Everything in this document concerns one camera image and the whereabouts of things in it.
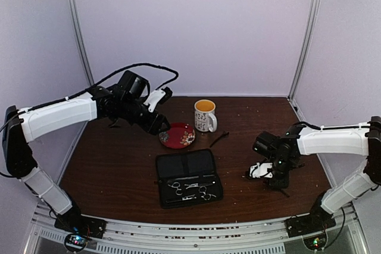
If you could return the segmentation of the silver hair cutting scissors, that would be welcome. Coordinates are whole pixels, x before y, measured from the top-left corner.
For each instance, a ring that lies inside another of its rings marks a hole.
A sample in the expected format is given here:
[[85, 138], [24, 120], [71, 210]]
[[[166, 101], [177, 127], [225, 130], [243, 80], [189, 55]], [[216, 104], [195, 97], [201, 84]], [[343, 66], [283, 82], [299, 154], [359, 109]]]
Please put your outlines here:
[[204, 200], [204, 201], [209, 201], [209, 200], [214, 199], [216, 197], [217, 197], [216, 195], [207, 192], [207, 187], [206, 186], [202, 186], [202, 187], [199, 188], [197, 194], [192, 194], [192, 195], [188, 195], [188, 196], [182, 197], [181, 201], [196, 200], [196, 199], [201, 199], [201, 200]]

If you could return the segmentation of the black zippered tool case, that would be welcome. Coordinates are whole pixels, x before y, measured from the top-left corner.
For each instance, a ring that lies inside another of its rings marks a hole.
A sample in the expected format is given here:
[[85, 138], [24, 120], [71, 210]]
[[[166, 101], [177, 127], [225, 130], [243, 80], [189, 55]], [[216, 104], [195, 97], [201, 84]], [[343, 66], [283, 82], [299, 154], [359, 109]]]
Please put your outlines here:
[[[158, 155], [155, 159], [160, 205], [163, 209], [182, 208], [215, 202], [223, 198], [223, 186], [217, 174], [214, 155], [210, 149]], [[215, 181], [207, 192], [217, 197], [209, 201], [201, 199], [181, 201], [182, 197], [197, 194], [199, 187], [187, 189], [178, 196], [168, 183], [178, 181], [181, 185]]]

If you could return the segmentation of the silver thinning scissors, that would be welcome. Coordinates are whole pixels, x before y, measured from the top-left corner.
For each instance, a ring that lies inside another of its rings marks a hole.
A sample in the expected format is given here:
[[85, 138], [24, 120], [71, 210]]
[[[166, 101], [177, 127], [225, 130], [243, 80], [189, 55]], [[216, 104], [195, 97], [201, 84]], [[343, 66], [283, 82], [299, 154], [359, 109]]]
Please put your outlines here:
[[168, 183], [167, 185], [168, 185], [168, 187], [174, 189], [175, 194], [178, 196], [182, 195], [184, 190], [195, 188], [195, 187], [200, 187], [199, 183], [181, 185], [178, 181]]

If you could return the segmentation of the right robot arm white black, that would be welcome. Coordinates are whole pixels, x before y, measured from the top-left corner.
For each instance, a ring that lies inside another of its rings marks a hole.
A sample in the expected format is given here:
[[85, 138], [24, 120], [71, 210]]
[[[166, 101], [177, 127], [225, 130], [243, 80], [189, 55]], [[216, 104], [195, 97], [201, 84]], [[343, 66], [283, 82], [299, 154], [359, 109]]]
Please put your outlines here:
[[264, 159], [251, 166], [249, 178], [266, 178], [274, 189], [288, 186], [289, 172], [301, 156], [314, 154], [361, 155], [364, 161], [343, 182], [323, 192], [305, 218], [305, 226], [319, 230], [342, 206], [380, 185], [380, 117], [349, 126], [315, 126], [300, 121], [282, 136], [260, 133], [253, 150]]

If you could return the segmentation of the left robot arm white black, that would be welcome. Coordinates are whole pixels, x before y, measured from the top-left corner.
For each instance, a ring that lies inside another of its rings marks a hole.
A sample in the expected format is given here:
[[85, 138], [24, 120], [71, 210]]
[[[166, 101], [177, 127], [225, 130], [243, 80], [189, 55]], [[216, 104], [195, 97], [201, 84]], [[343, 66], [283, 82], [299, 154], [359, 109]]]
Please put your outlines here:
[[155, 109], [171, 98], [167, 86], [149, 91], [149, 82], [125, 71], [117, 84], [108, 88], [92, 86], [76, 95], [31, 108], [7, 108], [2, 138], [7, 177], [17, 178], [33, 190], [72, 232], [79, 233], [85, 218], [72, 198], [44, 172], [33, 157], [29, 143], [43, 135], [77, 123], [109, 118], [137, 124], [157, 135], [170, 128], [166, 117]]

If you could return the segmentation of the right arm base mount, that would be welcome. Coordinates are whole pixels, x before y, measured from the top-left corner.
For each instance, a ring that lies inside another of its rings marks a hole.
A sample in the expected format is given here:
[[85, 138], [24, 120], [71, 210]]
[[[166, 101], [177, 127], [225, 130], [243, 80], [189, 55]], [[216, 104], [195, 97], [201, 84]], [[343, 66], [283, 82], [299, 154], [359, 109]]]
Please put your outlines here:
[[346, 214], [343, 207], [340, 208], [342, 213], [342, 224], [337, 235], [330, 239], [327, 230], [336, 226], [333, 214], [326, 212], [321, 206], [313, 206], [307, 215], [293, 215], [285, 220], [286, 231], [289, 238], [296, 236], [306, 236], [316, 232], [319, 235], [303, 238], [304, 245], [308, 250], [314, 252], [325, 251], [331, 247], [340, 237], [346, 222]]

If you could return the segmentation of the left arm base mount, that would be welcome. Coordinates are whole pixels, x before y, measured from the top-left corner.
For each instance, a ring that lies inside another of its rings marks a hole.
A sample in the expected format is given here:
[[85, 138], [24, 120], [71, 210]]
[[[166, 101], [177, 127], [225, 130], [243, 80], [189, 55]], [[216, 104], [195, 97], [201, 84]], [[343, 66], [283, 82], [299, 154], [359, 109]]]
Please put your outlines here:
[[84, 250], [93, 238], [103, 238], [106, 220], [83, 216], [77, 206], [73, 206], [64, 214], [59, 214], [54, 210], [54, 227], [65, 230], [68, 234], [64, 238], [64, 247], [71, 253], [78, 253]]

